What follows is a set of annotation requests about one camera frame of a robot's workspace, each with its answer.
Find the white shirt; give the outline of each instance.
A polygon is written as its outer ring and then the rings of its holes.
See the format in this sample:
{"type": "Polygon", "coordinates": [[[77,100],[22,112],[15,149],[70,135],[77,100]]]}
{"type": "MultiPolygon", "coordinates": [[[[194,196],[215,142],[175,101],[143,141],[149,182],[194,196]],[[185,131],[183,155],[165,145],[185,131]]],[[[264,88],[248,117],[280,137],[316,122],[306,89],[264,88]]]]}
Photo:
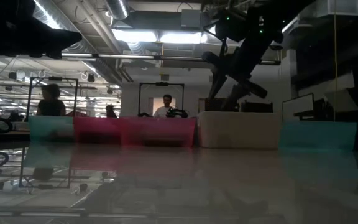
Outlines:
{"type": "Polygon", "coordinates": [[[153,115],[154,118],[166,118],[167,117],[167,111],[169,110],[169,107],[160,107],[159,109],[157,109],[153,115]]]}

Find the wall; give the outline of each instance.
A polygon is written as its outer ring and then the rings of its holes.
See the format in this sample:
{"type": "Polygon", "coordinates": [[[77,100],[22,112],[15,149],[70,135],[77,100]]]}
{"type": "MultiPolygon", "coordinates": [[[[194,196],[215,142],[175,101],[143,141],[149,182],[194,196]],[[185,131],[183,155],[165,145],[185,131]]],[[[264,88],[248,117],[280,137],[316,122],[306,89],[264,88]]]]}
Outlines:
{"type": "MultiPolygon", "coordinates": [[[[353,73],[350,72],[338,77],[337,79],[338,90],[343,90],[345,88],[353,88],[353,87],[354,87],[353,73]]],[[[334,92],[334,91],[335,91],[335,80],[330,80],[320,83],[318,85],[310,86],[308,88],[299,90],[299,95],[303,96],[309,93],[313,93],[314,100],[319,100],[321,98],[325,98],[324,96],[325,93],[334,92]]]]}
{"type": "MultiPolygon", "coordinates": [[[[241,100],[247,100],[257,103],[273,102],[274,111],[281,112],[282,101],[291,98],[290,77],[282,78],[280,73],[281,66],[258,65],[252,72],[251,81],[259,84],[268,91],[266,99],[258,98],[251,95],[241,100]]],[[[207,98],[211,84],[206,82],[204,85],[197,83],[192,85],[187,83],[186,75],[183,75],[181,83],[185,83],[185,103],[184,109],[190,116],[198,114],[198,100],[207,98]]],[[[235,84],[234,80],[228,79],[225,85],[219,91],[217,98],[225,98],[231,92],[231,88],[235,84]]],[[[177,108],[181,108],[181,87],[180,86],[154,86],[146,85],[142,87],[142,98],[140,99],[141,112],[149,110],[149,98],[162,97],[164,94],[171,94],[177,99],[177,108]]],[[[121,96],[121,114],[120,116],[137,116],[139,100],[139,84],[127,83],[122,86],[121,96]]]]}

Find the person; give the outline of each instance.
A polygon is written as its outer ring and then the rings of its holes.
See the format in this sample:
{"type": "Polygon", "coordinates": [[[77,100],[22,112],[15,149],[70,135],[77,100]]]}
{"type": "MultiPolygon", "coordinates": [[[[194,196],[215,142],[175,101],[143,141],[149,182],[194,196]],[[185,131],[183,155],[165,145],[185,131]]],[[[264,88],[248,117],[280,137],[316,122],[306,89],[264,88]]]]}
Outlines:
{"type": "Polygon", "coordinates": [[[117,118],[117,115],[114,112],[114,106],[113,105],[107,105],[106,106],[106,117],[108,117],[108,118],[117,118]]]}
{"type": "Polygon", "coordinates": [[[172,96],[169,94],[165,94],[163,97],[164,106],[158,108],[153,117],[154,118],[166,118],[167,111],[171,108],[170,104],[172,102],[172,96]]]}
{"type": "Polygon", "coordinates": [[[56,84],[49,84],[42,88],[43,100],[38,104],[37,115],[40,116],[65,116],[65,104],[59,100],[60,89],[56,84]]]}

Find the robotic arm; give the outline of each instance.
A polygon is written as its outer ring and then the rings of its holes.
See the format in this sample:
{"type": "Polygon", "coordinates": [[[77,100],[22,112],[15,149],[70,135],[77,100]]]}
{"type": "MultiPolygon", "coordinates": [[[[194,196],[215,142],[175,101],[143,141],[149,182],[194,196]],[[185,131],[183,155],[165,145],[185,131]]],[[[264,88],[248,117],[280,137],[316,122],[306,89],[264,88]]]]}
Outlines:
{"type": "Polygon", "coordinates": [[[247,14],[231,8],[219,11],[214,17],[217,21],[207,27],[216,26],[215,37],[222,41],[220,54],[217,56],[212,52],[205,52],[202,56],[206,62],[214,65],[209,99],[213,99],[224,85],[226,75],[235,79],[238,84],[233,87],[222,109],[225,110],[228,102],[237,101],[251,93],[265,98],[267,91],[249,81],[250,73],[272,41],[282,43],[282,29],[312,2],[314,0],[271,0],[264,6],[250,8],[247,14]],[[233,54],[225,55],[227,38],[236,42],[245,40],[233,54]]]}

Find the pink plastic bin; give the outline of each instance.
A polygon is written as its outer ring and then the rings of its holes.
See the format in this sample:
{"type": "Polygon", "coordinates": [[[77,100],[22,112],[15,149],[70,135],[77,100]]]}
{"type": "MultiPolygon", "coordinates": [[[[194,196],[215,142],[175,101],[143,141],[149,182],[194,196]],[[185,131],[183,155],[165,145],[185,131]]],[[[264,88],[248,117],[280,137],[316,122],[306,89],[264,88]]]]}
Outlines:
{"type": "Polygon", "coordinates": [[[192,147],[194,118],[120,118],[123,146],[192,147]]]}
{"type": "Polygon", "coordinates": [[[119,120],[116,118],[74,117],[74,134],[79,143],[121,143],[119,120]]]}

